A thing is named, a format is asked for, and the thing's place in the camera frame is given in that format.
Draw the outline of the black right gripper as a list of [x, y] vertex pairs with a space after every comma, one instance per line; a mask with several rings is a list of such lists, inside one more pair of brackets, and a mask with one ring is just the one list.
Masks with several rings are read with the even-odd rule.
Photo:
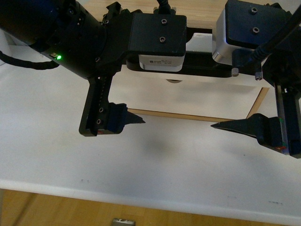
[[283, 28], [254, 50], [232, 52], [232, 73], [264, 79], [275, 89], [277, 116], [255, 113], [247, 119], [223, 121], [211, 127], [255, 138], [266, 148], [301, 156], [301, 11], [291, 13]]

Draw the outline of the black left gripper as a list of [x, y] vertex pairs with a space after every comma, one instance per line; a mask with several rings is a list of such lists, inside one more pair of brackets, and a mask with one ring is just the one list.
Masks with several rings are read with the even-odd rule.
[[120, 134], [125, 125], [143, 124], [126, 104], [110, 103], [108, 95], [115, 69], [98, 69], [106, 43], [106, 29], [77, 1], [55, 1], [58, 13], [43, 54], [88, 80], [89, 90], [79, 132], [86, 137]]

